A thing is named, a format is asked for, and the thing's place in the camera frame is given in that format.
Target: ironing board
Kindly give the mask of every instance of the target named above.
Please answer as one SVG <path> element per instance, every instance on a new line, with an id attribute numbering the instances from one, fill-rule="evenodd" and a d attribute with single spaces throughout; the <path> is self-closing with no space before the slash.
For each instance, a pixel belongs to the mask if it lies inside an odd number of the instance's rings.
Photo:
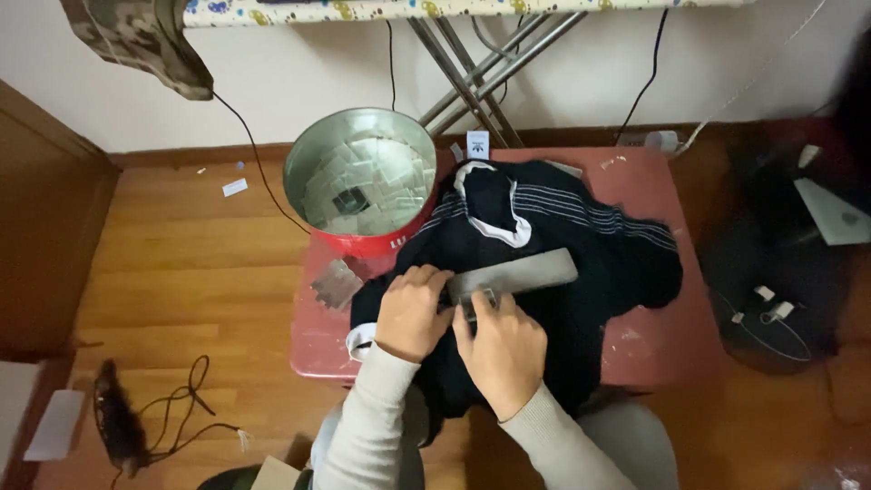
<path id="1" fill-rule="evenodd" d="M 431 125 L 459 98 L 463 100 L 463 105 L 449 112 L 429 129 L 433 137 L 443 134 L 463 115 L 472 112 L 482 127 L 490 131 L 493 147 L 522 148 L 523 142 L 499 108 L 492 92 L 591 11 L 715 5 L 737 7 L 753 2 L 755 0 L 313 0 L 305 3 L 190 0 L 183 20 L 185 27 L 197 28 L 406 19 L 453 86 L 453 90 L 423 114 L 419 122 L 424 127 Z M 476 64 L 456 35 L 449 17 L 501 15 L 525 16 L 508 42 L 501 47 L 502 52 L 514 50 L 536 31 L 542 31 L 542 34 L 527 43 L 516 55 L 511 55 L 511 59 L 496 74 L 485 79 L 484 75 L 503 60 L 503 54 L 491 52 L 481 63 Z M 432 19 L 442 33 L 445 44 L 459 60 L 463 72 L 451 61 L 444 45 L 425 22 L 426 18 Z M 492 118 L 483 105 L 488 106 Z"/>
<path id="2" fill-rule="evenodd" d="M 437 179 L 456 161 L 450 152 L 438 155 Z M 667 385 L 711 375 L 725 358 L 707 289 L 696 260 L 686 219 L 662 153 L 647 148 L 528 148 L 494 150 L 493 160 L 553 160 L 584 170 L 584 180 L 597 200 L 619 205 L 630 216 L 663 221 L 678 242 L 684 279 L 678 297 L 666 307 L 638 307 L 612 318 L 605 326 L 602 383 L 634 387 Z M 341 254 L 312 235 L 303 262 L 302 285 L 294 304 L 290 364 L 309 378 L 350 385 L 360 363 L 348 355 L 349 309 L 329 310 L 315 301 L 308 285 Z M 364 278 L 393 267 L 395 255 L 355 264 Z"/>

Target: gray pants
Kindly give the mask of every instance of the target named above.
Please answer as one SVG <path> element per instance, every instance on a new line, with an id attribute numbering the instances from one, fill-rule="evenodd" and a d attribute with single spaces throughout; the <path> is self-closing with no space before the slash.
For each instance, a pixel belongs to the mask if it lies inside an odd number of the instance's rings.
<path id="1" fill-rule="evenodd" d="M 335 428 L 341 418 L 341 405 L 324 419 L 312 444 L 312 468 L 317 478 L 318 467 L 327 457 Z M 607 454 L 626 477 L 640 489 L 677 490 L 678 465 L 672 442 L 662 422 L 646 407 L 636 403 L 620 403 L 600 412 L 584 415 L 577 422 L 596 446 Z M 423 490 L 423 461 L 417 449 L 420 438 L 402 438 L 402 461 L 399 488 Z"/>

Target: wooden floor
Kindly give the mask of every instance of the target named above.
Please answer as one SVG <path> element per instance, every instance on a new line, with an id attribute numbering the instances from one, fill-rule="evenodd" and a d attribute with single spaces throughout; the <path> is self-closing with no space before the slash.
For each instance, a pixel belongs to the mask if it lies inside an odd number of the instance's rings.
<path id="1" fill-rule="evenodd" d="M 280 162 L 266 162 L 280 193 Z M 699 142 L 672 171 L 693 238 L 733 204 L 720 146 Z M 307 236 L 269 199 L 255 165 L 127 170 L 118 189 L 78 312 L 75 379 L 114 357 L 134 407 L 184 385 L 194 359 L 211 368 L 200 393 L 217 412 L 194 409 L 182 439 L 212 422 L 241 425 L 256 438 L 241 454 L 234 432 L 214 429 L 119 490 L 191 490 L 227 468 L 284 457 L 294 438 L 311 439 L 340 402 L 337 386 L 299 378 L 288 363 L 294 292 Z M 221 186 L 247 178 L 224 198 Z M 820 367 L 774 378 L 729 364 L 721 379 L 666 388 L 643 398 L 665 422 L 683 488 L 786 490 L 820 467 L 832 437 Z M 171 410 L 170 435 L 186 406 Z M 163 413 L 144 416 L 150 437 Z M 167 447 L 169 440 L 161 445 Z M 424 452 L 429 490 L 540 488 L 520 449 L 490 416 L 450 421 Z M 84 422 L 70 458 L 44 464 L 36 488 L 108 488 L 114 470 Z"/>

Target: wooden door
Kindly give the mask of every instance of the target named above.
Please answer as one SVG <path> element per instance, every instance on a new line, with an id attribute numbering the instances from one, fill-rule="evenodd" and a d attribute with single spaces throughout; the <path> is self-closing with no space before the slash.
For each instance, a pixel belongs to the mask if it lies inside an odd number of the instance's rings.
<path id="1" fill-rule="evenodd" d="M 0 81 L 0 358 L 68 350 L 119 170 Z"/>

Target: metal bucket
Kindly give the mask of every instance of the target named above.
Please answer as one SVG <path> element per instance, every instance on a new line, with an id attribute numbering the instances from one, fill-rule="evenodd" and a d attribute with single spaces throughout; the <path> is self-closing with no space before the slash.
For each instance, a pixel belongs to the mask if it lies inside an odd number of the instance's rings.
<path id="1" fill-rule="evenodd" d="M 342 254 L 386 255 L 413 235 L 436 202 L 436 146 L 414 119 L 347 109 L 311 125 L 284 167 L 294 211 Z"/>

